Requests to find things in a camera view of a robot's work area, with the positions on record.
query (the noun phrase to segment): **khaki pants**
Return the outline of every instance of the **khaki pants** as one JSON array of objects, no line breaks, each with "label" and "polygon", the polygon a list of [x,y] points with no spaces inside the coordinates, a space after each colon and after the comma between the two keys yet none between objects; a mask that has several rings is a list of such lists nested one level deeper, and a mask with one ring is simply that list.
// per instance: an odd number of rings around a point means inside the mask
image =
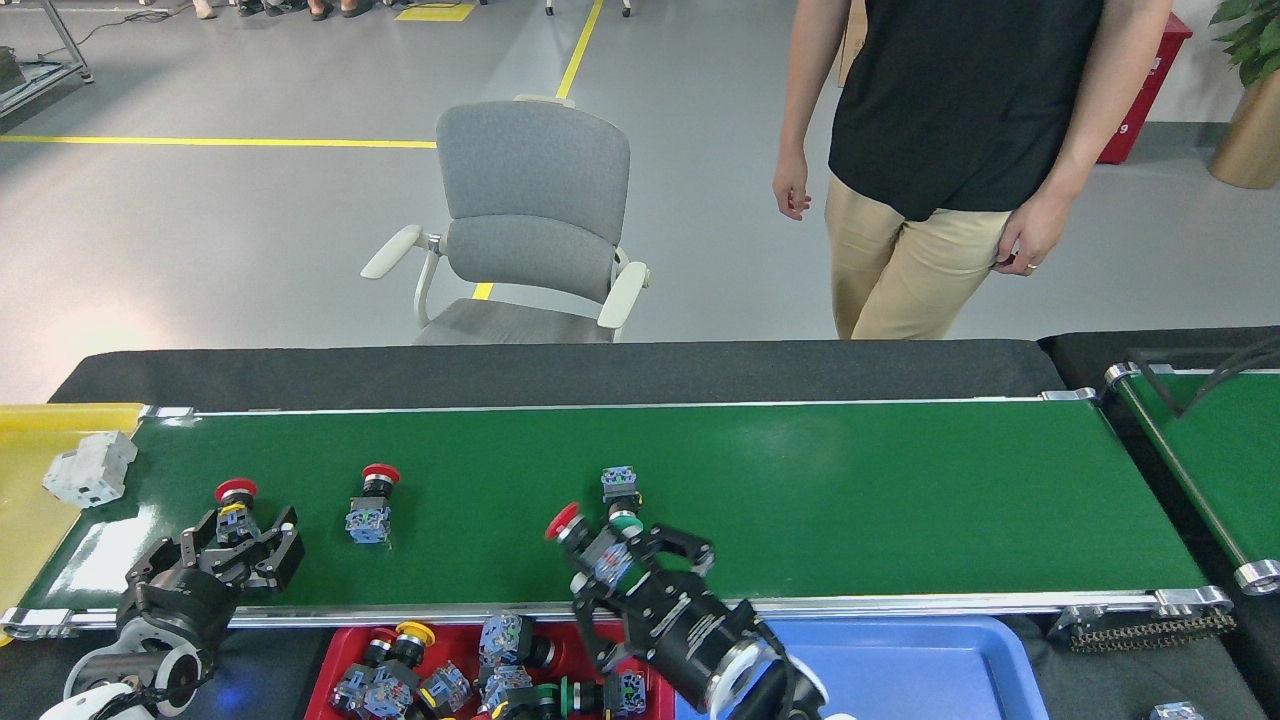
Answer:
[{"label": "khaki pants", "polygon": [[1009,215],[936,210],[910,222],[832,176],[827,232],[840,337],[942,338],[987,278]]}]

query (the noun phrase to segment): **man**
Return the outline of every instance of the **man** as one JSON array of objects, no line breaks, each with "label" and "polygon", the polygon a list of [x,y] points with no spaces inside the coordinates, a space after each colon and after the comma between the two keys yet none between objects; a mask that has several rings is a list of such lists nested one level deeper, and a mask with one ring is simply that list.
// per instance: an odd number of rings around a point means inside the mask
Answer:
[{"label": "man", "polygon": [[[941,338],[988,272],[1030,277],[1151,69],[1172,0],[867,0],[831,141],[842,338]],[[809,209],[804,138],[850,0],[799,0],[773,193]]]}]

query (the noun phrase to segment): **yellow tape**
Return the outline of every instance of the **yellow tape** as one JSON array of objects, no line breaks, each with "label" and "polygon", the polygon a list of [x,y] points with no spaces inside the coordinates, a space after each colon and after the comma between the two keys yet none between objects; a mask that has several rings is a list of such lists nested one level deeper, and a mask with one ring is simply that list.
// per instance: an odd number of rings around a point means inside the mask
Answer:
[{"label": "yellow tape", "polygon": [[187,145],[202,147],[396,147],[434,150],[434,140],[306,140],[292,137],[99,137],[0,135],[0,142],[56,142],[65,145]]},{"label": "yellow tape", "polygon": [[591,13],[586,17],[586,24],[582,26],[582,33],[577,37],[577,46],[573,47],[568,68],[564,69],[564,78],[561,79],[559,90],[556,91],[556,97],[561,100],[568,97],[568,88],[573,86],[577,67],[582,64],[582,55],[586,53],[586,44],[591,40],[591,31],[595,29],[595,19],[600,17],[602,5],[604,5],[604,0],[595,0],[595,4],[591,5]]},{"label": "yellow tape", "polygon": [[426,20],[426,22],[444,22],[444,23],[461,23],[467,19],[471,10],[476,6],[471,3],[465,3],[460,5],[420,5],[417,8],[408,8],[403,13],[396,15],[397,20]]}]

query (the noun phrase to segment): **chain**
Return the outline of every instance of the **chain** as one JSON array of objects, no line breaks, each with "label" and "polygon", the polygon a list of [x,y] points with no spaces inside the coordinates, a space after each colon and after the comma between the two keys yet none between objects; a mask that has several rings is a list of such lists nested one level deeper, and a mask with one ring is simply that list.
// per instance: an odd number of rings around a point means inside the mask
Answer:
[{"label": "chain", "polygon": [[1235,618],[1211,609],[1202,618],[1164,620],[1143,625],[1085,632],[1075,625],[1071,650],[1075,652],[1107,652],[1125,650],[1155,650],[1212,638],[1235,629]]}]

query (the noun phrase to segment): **chair armrest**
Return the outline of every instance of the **chair armrest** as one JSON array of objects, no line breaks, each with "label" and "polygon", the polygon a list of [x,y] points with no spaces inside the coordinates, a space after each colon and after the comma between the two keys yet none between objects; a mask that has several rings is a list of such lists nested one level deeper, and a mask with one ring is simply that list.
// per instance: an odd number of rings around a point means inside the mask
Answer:
[{"label": "chair armrest", "polygon": [[422,245],[422,225],[404,225],[369,259],[360,277],[376,281],[389,273],[415,245]]},{"label": "chair armrest", "polygon": [[635,261],[627,263],[627,266],[618,273],[618,278],[613,281],[613,287],[609,290],[608,297],[604,299],[604,306],[600,307],[600,316],[595,324],[613,331],[625,325],[640,291],[649,287],[649,279],[648,265]]}]

